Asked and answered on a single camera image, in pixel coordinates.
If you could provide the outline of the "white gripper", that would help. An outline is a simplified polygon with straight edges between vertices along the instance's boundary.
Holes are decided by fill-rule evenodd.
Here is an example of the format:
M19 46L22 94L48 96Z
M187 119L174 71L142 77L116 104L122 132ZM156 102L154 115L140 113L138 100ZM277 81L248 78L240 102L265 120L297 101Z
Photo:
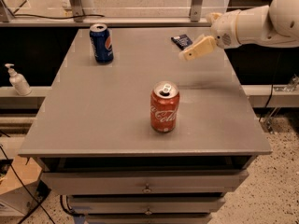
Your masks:
M179 53L183 61L191 61L203 57L217 47L222 49L238 48L240 43L237 38L237 18L240 10L227 13L212 12L206 14L206 21L211 24L212 35L200 35L191 45Z

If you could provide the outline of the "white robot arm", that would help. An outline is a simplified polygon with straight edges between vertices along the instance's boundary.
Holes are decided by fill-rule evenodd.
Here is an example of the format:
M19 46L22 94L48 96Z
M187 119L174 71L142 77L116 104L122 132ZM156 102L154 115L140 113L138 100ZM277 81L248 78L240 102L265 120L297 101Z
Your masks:
M210 35L200 35L180 54L184 61L215 50L256 44L269 48L299 46L299 0L272 0L268 6L209 13Z

